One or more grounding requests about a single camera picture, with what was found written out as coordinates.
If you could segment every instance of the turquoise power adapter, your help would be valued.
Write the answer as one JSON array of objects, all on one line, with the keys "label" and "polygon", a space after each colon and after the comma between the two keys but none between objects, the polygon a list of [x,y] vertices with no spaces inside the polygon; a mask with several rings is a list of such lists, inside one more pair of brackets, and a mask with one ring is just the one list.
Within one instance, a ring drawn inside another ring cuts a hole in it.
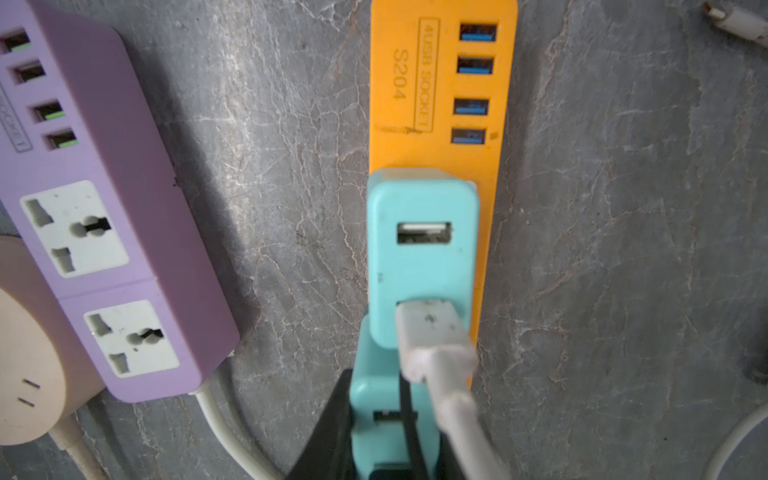
[{"label": "turquoise power adapter", "polygon": [[[382,168],[368,179],[369,313],[362,320],[349,401],[359,478],[407,470],[400,418],[395,308],[408,300],[450,301],[469,329],[479,199],[437,168]],[[425,384],[411,385],[416,430],[434,478],[440,431]]]}]

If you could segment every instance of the usb port on teal charger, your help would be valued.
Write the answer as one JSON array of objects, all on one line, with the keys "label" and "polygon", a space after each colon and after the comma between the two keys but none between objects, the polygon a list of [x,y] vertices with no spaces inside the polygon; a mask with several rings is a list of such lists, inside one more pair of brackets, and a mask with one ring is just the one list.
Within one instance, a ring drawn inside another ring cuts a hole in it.
[{"label": "usb port on teal charger", "polygon": [[371,174],[369,319],[378,345],[397,348],[395,307],[406,300],[449,300],[469,330],[479,203],[470,183],[437,168]]}]

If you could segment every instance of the gray stone tabletop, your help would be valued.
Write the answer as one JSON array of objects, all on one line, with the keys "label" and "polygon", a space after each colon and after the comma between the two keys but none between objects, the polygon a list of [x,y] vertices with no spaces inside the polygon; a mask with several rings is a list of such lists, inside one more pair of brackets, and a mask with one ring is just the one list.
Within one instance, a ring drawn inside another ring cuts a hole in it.
[{"label": "gray stone tabletop", "polygon": [[[214,393],[287,471],[366,307],[370,3],[55,3],[125,41],[243,336]],[[521,478],[699,478],[768,401],[744,375],[768,349],[768,50],[698,0],[520,12],[483,422]],[[103,392],[78,418],[114,480],[246,478],[191,397]],[[722,478],[765,478],[767,445]],[[44,437],[0,449],[0,478],[81,476]]]}]

